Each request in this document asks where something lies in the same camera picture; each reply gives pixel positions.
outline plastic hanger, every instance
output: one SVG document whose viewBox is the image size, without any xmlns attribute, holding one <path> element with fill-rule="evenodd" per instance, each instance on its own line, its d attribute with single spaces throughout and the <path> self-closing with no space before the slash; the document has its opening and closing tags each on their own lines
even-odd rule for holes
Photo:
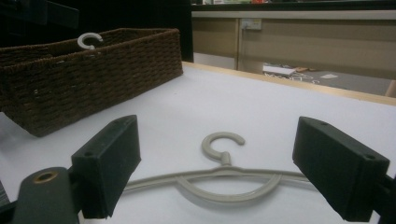
<svg viewBox="0 0 396 224">
<path fill-rule="evenodd" d="M 86 33 L 86 34 L 81 35 L 78 38 L 78 40 L 77 40 L 78 45 L 82 49 L 95 49 L 94 45 L 86 45 L 86 44 L 84 44 L 84 40 L 87 39 L 87 38 L 95 38 L 98 41 L 103 42 L 103 38 L 99 34 L 97 34 L 97 33 Z"/>
<path fill-rule="evenodd" d="M 154 187 L 169 183 L 178 183 L 181 187 L 189 191 L 190 193 L 201 197 L 203 199 L 218 202 L 218 203 L 240 203 L 250 200 L 254 200 L 261 197 L 273 189 L 275 189 L 280 180 L 297 180 L 305 181 L 309 180 L 300 173 L 287 172 L 287 171 L 277 171 L 277 170 L 263 170 L 263 169 L 244 169 L 237 166 L 232 166 L 231 156 L 228 151 L 218 152 L 214 150 L 210 144 L 219 138 L 229 138 L 235 141 L 238 145 L 244 145 L 245 139 L 236 133 L 212 133 L 207 136 L 202 142 L 203 152 L 215 159 L 219 160 L 221 166 L 211 169 L 211 170 L 199 170 L 199 171 L 189 171 L 181 172 L 169 175 L 157 175 L 154 177 L 144 178 L 136 181 L 129 182 L 124 191 L 132 189 L 140 189 L 146 187 Z M 216 176 L 252 176 L 261 177 L 269 179 L 263 186 L 241 194 L 217 194 L 212 193 L 203 189 L 195 187 L 190 180 L 196 178 L 208 178 Z"/>
</svg>

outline brown wicker basket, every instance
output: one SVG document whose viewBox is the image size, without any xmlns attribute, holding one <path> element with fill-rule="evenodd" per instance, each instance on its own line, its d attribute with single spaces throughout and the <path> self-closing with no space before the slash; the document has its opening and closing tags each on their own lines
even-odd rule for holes
<svg viewBox="0 0 396 224">
<path fill-rule="evenodd" d="M 100 35 L 94 50 L 76 39 L 0 49 L 1 111 L 43 136 L 183 73 L 177 29 Z"/>
</svg>

